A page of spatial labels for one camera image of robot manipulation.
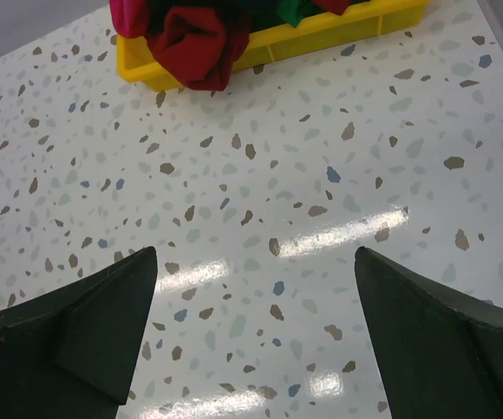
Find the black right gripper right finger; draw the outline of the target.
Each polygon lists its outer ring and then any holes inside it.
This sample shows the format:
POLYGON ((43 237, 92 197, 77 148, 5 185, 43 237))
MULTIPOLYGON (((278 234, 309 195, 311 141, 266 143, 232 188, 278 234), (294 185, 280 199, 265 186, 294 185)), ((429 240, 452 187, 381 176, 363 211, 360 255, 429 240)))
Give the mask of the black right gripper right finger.
POLYGON ((503 418, 503 308, 367 247, 355 279, 395 418, 503 418))

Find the pink t-shirt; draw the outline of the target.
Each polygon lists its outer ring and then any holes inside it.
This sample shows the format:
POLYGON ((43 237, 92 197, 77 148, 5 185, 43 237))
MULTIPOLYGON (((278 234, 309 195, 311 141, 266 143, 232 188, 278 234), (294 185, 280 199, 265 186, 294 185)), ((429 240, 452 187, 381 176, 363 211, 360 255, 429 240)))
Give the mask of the pink t-shirt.
POLYGON ((148 0, 110 0, 113 26, 124 38, 138 38, 147 33, 150 21, 148 0))

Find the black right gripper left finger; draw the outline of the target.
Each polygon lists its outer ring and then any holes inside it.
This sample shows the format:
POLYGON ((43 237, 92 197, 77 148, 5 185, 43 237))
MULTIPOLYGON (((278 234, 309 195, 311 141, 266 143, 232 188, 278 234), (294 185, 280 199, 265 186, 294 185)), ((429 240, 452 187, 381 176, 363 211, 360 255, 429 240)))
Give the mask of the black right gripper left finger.
POLYGON ((154 247, 0 311, 0 418, 114 418, 155 294, 154 247))

